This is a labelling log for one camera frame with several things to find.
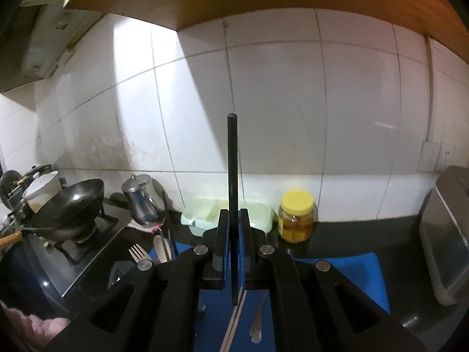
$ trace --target white tile wall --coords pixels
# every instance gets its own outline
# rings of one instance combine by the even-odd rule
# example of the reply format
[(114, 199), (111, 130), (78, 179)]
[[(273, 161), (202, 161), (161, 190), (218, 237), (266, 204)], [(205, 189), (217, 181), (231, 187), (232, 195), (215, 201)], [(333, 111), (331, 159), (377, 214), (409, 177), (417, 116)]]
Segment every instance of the white tile wall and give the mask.
[(319, 221), (375, 220), (389, 176), (324, 175)]
[(225, 23), (228, 46), (320, 39), (314, 9), (253, 11), (227, 17)]
[[(194, 197), (228, 199), (228, 174), (176, 172), (182, 199), (189, 202)], [(238, 197), (243, 199), (241, 175), (238, 176)]]
[(321, 175), (251, 175), (243, 174), (244, 198), (246, 201), (270, 205), (277, 213), (285, 192), (294, 189), (307, 190), (315, 200), (320, 198)]
[(399, 128), (397, 56), (323, 44), (328, 174), (389, 175)]
[(222, 20), (204, 22), (180, 32), (158, 25), (151, 27), (155, 66), (225, 47)]
[(129, 169), (112, 89), (72, 111), (62, 125), (74, 168)]
[(316, 9), (321, 41), (366, 46), (396, 53), (392, 24), (345, 11)]
[(326, 115), (320, 44), (236, 47), (229, 60), (243, 172), (321, 174)]
[(399, 25), (393, 25), (393, 27), (396, 34), (397, 53), (428, 64), (425, 37)]
[(433, 174), (391, 176), (378, 218), (394, 217), (396, 212), (402, 216), (418, 213), (433, 180)]
[(445, 89), (443, 144), (469, 147), (469, 87), (442, 75)]
[(435, 70), (455, 79), (459, 83), (469, 86), (469, 65), (438, 41), (430, 40)]
[(55, 78), (49, 78), (33, 84), (40, 134), (44, 134), (60, 119), (59, 106), (55, 95), (55, 82)]
[(16, 151), (5, 156), (7, 169), (15, 169), (20, 174), (25, 174), (33, 165), (46, 164), (47, 159), (42, 153), (41, 139), (31, 140)]
[(73, 167), (61, 122), (55, 123), (41, 135), (41, 146), (47, 163), (54, 164), (57, 168)]
[(3, 156), (20, 149), (39, 137), (35, 108), (24, 108), (0, 121), (0, 141)]
[(117, 120), (131, 170), (173, 171), (153, 70), (115, 87)]
[(114, 59), (114, 82), (153, 68), (152, 35), (148, 22), (109, 15)]
[(33, 83), (0, 94), (0, 121), (34, 103)]
[[(461, 165), (469, 65), (430, 43), (431, 132)], [(227, 198), (235, 109), (240, 199), (276, 210), (284, 192), (306, 189), (320, 221), (414, 215), (435, 179), (417, 174), (428, 64), (422, 36), (347, 12), (256, 11), (179, 33), (111, 15), (51, 79), (0, 96), (0, 145), (8, 168), (54, 163), (69, 183), (102, 178), (121, 199), (130, 173), (148, 173), (183, 210), (192, 197)]]
[(109, 16), (88, 31), (75, 52), (60, 78), (57, 100), (62, 117), (115, 84)]
[(156, 78), (174, 169), (226, 171), (227, 115), (233, 102), (225, 52), (163, 65)]
[(400, 83), (400, 126), (392, 173), (414, 174), (417, 172), (420, 152), (427, 137), (430, 114), (428, 65), (401, 57)]

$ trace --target honey jar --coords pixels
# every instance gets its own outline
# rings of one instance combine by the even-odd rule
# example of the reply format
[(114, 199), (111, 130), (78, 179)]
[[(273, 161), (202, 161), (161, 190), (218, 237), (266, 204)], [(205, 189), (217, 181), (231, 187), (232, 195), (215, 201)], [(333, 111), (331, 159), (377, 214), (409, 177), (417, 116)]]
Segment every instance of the honey jar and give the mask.
[(287, 242), (306, 241), (313, 230), (314, 199), (305, 190), (290, 190), (278, 208), (278, 233)]

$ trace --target white bowl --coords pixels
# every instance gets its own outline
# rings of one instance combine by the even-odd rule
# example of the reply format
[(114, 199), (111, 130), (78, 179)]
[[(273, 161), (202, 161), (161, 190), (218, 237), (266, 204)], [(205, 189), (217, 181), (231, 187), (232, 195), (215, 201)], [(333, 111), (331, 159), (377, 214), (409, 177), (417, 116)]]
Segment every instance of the white bowl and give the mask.
[(23, 193), (23, 198), (34, 213), (39, 212), (46, 202), (62, 191), (58, 175), (59, 172), (55, 171), (39, 176)]

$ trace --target wok handle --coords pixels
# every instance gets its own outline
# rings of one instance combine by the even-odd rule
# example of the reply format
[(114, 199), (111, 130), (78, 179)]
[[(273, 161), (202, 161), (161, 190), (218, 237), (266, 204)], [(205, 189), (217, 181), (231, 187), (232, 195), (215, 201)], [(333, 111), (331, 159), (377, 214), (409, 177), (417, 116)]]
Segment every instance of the wok handle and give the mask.
[(23, 234), (21, 230), (18, 230), (14, 234), (6, 237), (0, 238), (0, 250), (5, 249), (6, 247), (13, 245), (16, 242), (20, 242), (23, 240)]

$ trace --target stainless steel pitcher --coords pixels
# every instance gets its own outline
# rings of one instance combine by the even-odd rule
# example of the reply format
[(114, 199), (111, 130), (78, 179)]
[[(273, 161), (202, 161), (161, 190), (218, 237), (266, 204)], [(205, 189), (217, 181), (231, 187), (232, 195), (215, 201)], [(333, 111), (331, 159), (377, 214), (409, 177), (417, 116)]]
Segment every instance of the stainless steel pitcher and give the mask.
[(163, 220), (165, 204), (155, 192), (150, 176), (132, 175), (121, 189), (127, 198), (130, 214), (137, 223), (144, 226)]

